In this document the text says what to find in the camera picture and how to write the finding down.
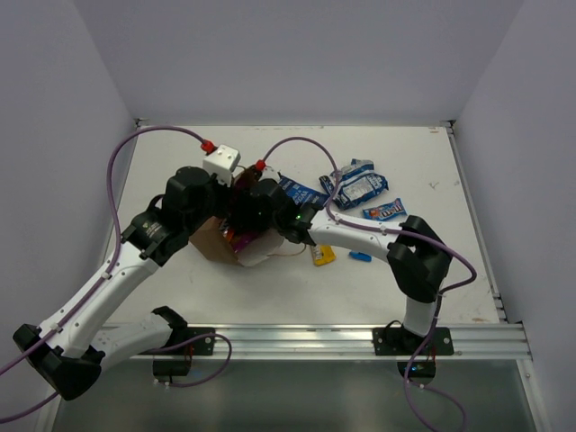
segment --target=red connector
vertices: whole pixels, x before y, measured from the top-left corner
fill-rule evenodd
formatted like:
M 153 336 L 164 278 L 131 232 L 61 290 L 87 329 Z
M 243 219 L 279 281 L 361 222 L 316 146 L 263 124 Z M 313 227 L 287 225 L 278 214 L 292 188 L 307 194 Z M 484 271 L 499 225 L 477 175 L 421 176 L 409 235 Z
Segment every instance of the red connector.
M 266 162 L 262 159 L 259 159 L 255 164 L 254 167 L 258 170 L 258 171 L 264 171 L 264 168 L 266 168 Z
M 204 142 L 200 145 L 200 148 L 204 150 L 207 155 L 210 155 L 211 153 L 214 152 L 215 149 L 217 149 L 214 143 L 207 139 L 205 139 Z

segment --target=black mounting bracket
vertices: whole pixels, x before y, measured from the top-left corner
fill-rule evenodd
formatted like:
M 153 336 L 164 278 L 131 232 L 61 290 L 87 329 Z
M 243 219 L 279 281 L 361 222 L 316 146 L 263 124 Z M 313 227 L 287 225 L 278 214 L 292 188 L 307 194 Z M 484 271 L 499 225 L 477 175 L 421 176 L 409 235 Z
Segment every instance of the black mounting bracket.
M 173 334 L 170 343 L 166 345 L 176 345 L 198 335 L 214 333 L 215 331 L 214 327 L 182 328 Z M 171 380 L 173 376 L 187 376 L 192 366 L 192 358 L 197 356 L 211 356 L 214 352 L 214 342 L 215 337 L 204 337 L 193 342 L 190 346 L 184 346 L 181 349 L 168 353 L 171 356 L 183 356 L 184 359 L 155 359 L 152 362 L 152 373 L 157 378 L 167 377 L 169 380 Z
M 404 327 L 377 327 L 372 330 L 372 343 L 377 356 L 411 356 L 422 340 L 422 337 L 408 332 Z M 453 356 L 454 345 L 450 328 L 437 327 L 432 340 L 420 355 Z

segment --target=white table surface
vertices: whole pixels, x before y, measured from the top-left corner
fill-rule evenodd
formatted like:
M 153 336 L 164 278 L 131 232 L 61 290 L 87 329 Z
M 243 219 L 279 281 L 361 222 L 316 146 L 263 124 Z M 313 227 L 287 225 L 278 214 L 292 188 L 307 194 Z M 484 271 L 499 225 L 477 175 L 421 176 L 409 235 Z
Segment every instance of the white table surface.
M 190 127 L 212 140 L 240 150 L 241 165 L 261 158 L 283 138 L 300 135 L 318 140 L 340 165 L 351 158 L 370 158 L 386 176 L 390 191 L 364 208 L 400 197 L 407 211 L 424 218 L 451 248 L 478 270 L 472 285 L 450 292 L 440 321 L 498 322 L 472 218 L 444 128 L 418 127 Z M 177 132 L 141 136 L 121 197 L 120 221 L 125 229 L 149 200 L 165 190 L 179 167 L 202 165 L 198 142 Z M 268 160 L 284 175 L 321 190 L 318 177 L 331 171 L 326 157 L 305 142 L 279 148 Z M 360 208 L 347 211 L 360 216 Z M 298 251 L 288 243 L 280 252 Z M 133 292 L 109 322 L 141 319 L 157 306 L 175 309 L 190 323 L 213 324 L 385 324 L 401 320 L 405 297 L 383 262 L 355 261 L 335 248 L 337 260 L 316 267 L 310 251 L 299 256 L 271 257 L 251 268 L 206 261 L 193 247 L 175 254 Z M 446 283 L 467 277 L 454 261 Z

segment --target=blue object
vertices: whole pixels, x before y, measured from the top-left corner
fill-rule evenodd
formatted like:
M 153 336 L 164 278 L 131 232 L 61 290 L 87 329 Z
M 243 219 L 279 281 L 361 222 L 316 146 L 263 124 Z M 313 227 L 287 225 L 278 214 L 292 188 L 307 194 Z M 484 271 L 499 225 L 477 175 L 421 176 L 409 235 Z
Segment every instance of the blue object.
M 406 214 L 406 209 L 402 204 L 402 200 L 400 198 L 396 198 L 392 202 L 379 205 L 373 209 L 362 210 L 362 213 L 366 219 L 372 219 L 373 221 L 389 221 L 396 216 Z
M 369 263 L 372 261 L 372 257 L 367 255 L 367 254 L 363 254 L 362 252 L 355 252 L 354 250 L 351 250 L 350 252 L 348 252 L 348 254 L 353 258 L 353 259 L 357 259 L 358 261 L 365 261 L 366 263 Z
M 374 172 L 372 160 L 352 159 L 350 165 L 340 169 L 340 175 L 340 189 L 334 203 L 342 210 L 352 209 L 388 189 L 386 177 Z M 332 194 L 336 183 L 335 173 L 323 175 L 319 180 L 322 188 Z
M 314 189 L 310 189 L 309 187 L 306 187 L 303 184 L 300 184 L 283 175 L 280 175 L 279 185 L 297 204 L 313 203 L 324 206 L 324 203 L 329 198 L 329 195 L 315 191 Z

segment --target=white wall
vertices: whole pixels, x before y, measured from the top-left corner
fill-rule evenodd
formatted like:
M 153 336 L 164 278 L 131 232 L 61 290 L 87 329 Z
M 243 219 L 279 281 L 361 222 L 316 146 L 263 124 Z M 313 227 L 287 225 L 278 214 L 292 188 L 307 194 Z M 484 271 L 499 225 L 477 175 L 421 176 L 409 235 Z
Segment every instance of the white wall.
M 47 317 L 94 271 L 110 226 L 107 158 L 133 123 L 69 1 L 3 2 L 0 58 L 3 365 L 18 353 L 14 331 Z M 17 366 L 0 378 L 0 418 L 46 390 Z M 0 429 L 25 432 L 34 421 Z
M 576 430 L 576 3 L 526 0 L 456 124 L 505 306 L 554 430 Z
M 75 0 L 130 111 L 181 124 L 455 119 L 522 0 Z

